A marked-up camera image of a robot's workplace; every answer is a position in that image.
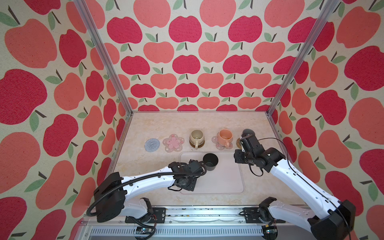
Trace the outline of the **woven rattan round coaster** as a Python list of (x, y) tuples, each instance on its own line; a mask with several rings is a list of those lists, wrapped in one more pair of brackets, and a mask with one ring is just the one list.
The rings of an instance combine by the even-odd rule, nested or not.
[(240, 138), (237, 139), (237, 141), (236, 141), (236, 145), (237, 145), (237, 148), (238, 148), (238, 149), (242, 149), (242, 144), (241, 144), (241, 142), (240, 142)]

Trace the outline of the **black mug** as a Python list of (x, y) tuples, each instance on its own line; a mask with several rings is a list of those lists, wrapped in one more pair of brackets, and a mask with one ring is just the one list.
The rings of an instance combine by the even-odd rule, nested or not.
[(207, 153), (203, 156), (202, 164), (207, 171), (213, 171), (219, 163), (219, 158), (213, 153)]

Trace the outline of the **peach pink mug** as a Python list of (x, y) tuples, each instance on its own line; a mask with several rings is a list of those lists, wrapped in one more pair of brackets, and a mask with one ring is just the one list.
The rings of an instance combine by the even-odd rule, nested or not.
[(228, 129), (222, 129), (217, 134), (218, 144), (226, 149), (233, 147), (233, 133)]

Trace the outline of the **pink flower coaster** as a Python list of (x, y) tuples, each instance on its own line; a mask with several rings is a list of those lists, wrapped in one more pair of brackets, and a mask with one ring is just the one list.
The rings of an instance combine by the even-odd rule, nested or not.
[(218, 137), (217, 137), (217, 136), (212, 137), (212, 142), (215, 144), (215, 146), (216, 146), (216, 148), (217, 148), (218, 150), (224, 150), (224, 149), (228, 149), (228, 150), (230, 150), (230, 149), (233, 148), (233, 144), (232, 144), (232, 143), (230, 143), (229, 147), (226, 147), (226, 146), (221, 145), (221, 144), (219, 143), (219, 141), (218, 141)]
[(180, 152), (183, 149), (185, 140), (182, 137), (178, 137), (176, 134), (171, 134), (168, 138), (163, 140), (165, 151), (167, 153)]

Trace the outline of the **beige mug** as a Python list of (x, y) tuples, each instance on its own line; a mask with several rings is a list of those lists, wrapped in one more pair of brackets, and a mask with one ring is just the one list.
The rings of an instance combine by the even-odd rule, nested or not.
[(189, 143), (195, 145), (195, 148), (197, 149), (199, 145), (205, 143), (204, 133), (201, 130), (193, 130), (190, 133)]

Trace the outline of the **grey round coaster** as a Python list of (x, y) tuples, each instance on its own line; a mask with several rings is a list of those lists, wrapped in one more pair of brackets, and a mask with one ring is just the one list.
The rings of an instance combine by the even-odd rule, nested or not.
[(158, 139), (151, 138), (145, 142), (144, 147), (147, 152), (155, 152), (160, 147), (160, 141)]

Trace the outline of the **grey mug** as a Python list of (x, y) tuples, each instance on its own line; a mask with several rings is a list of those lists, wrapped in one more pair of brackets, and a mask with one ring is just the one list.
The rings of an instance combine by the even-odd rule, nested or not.
[(242, 132), (242, 138), (244, 138), (248, 135), (255, 135), (255, 132), (251, 129), (244, 129)]

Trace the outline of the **brown wooden round coaster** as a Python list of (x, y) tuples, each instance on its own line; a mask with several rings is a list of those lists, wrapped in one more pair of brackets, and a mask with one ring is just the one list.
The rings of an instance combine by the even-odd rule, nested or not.
[[(204, 145), (205, 145), (205, 143), (199, 145), (197, 149), (202, 148)], [(196, 149), (196, 148), (195, 148), (195, 145), (193, 145), (192, 143), (190, 143), (190, 146), (192, 147), (192, 149)]]

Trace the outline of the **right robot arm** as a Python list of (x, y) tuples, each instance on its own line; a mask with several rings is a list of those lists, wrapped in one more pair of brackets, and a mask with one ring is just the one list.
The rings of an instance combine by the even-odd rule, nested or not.
[(234, 153), (237, 164), (246, 164), (250, 168), (256, 166), (262, 174), (272, 174), (309, 207), (306, 210), (268, 197), (253, 214), (261, 222), (268, 225), (274, 220), (282, 220), (312, 233), (317, 240), (343, 240), (352, 237), (356, 216), (354, 204), (348, 200), (342, 202), (321, 189), (297, 170), (279, 150), (265, 150), (254, 131), (245, 129), (240, 144), (242, 148)]

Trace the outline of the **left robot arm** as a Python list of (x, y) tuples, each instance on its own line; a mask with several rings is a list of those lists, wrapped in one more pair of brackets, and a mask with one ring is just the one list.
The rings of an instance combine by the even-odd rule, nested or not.
[(152, 205), (146, 198), (135, 197), (161, 188), (178, 187), (194, 191), (197, 179), (207, 173), (202, 161), (172, 162), (160, 170), (131, 177), (120, 173), (110, 174), (95, 190), (95, 201), (86, 211), (88, 217), (97, 217), (99, 223), (117, 216), (147, 219), (153, 214)]

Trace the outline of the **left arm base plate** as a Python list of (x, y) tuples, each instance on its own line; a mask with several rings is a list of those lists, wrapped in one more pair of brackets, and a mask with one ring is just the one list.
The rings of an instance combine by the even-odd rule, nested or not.
[(166, 208), (153, 208), (148, 214), (136, 219), (141, 224), (164, 224), (166, 217)]

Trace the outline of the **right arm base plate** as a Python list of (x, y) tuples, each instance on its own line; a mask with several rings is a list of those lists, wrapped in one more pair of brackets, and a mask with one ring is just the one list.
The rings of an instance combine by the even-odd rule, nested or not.
[(283, 220), (274, 219), (265, 208), (243, 208), (239, 215), (245, 218), (247, 224), (272, 224), (274, 221), (276, 223), (286, 223)]

